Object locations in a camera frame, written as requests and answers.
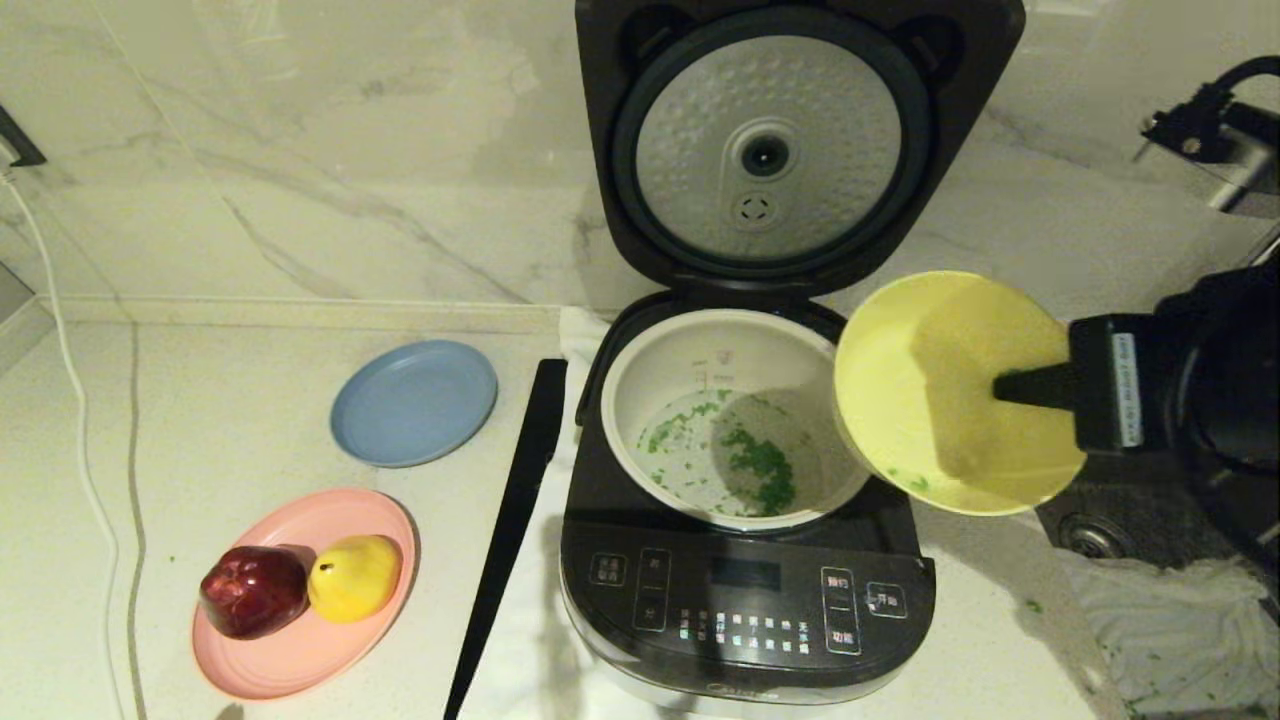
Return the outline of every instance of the sink drain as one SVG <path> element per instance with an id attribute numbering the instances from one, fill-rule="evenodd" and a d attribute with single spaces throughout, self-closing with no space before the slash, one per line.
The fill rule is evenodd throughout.
<path id="1" fill-rule="evenodd" d="M 1068 515 L 1057 527 L 1059 544 L 1085 557 L 1128 557 L 1133 538 L 1114 523 L 1093 515 Z"/>

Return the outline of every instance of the yellow pear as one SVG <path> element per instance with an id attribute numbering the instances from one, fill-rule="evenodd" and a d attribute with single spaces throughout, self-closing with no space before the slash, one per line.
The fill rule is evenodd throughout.
<path id="1" fill-rule="evenodd" d="M 307 578 L 311 607 L 330 623 L 355 623 L 381 610 L 399 580 L 401 553 L 381 536 L 351 536 L 316 557 Z"/>

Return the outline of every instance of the red apple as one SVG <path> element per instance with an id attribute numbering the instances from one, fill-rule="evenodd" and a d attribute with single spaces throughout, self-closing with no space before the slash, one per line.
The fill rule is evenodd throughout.
<path id="1" fill-rule="evenodd" d="M 229 638 L 269 635 L 307 609 L 307 568 L 282 547 L 233 547 L 200 583 L 200 605 Z"/>

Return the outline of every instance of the marble wall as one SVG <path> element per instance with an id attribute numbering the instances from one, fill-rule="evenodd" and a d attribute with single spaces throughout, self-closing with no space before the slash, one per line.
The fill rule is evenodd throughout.
<path id="1" fill-rule="evenodd" d="M 1142 309 L 1266 223 L 1129 161 L 1137 124 L 1280 46 L 1272 0 L 1027 0 L 902 249 L 828 299 L 977 270 L 1060 316 Z M 604 227 L 568 0 L 3 0 L 0 102 L 79 295 L 585 304 L 652 290 Z M 1280 92 L 1245 87 L 1270 106 Z M 44 288 L 0 202 L 0 263 Z"/>

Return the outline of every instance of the control panel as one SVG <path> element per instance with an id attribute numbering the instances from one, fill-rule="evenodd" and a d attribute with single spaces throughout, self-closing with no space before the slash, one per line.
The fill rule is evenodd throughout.
<path id="1" fill-rule="evenodd" d="M 923 639 L 933 614 L 932 566 L 914 556 L 580 525 L 567 560 L 586 615 L 614 634 L 737 664 L 873 662 Z"/>

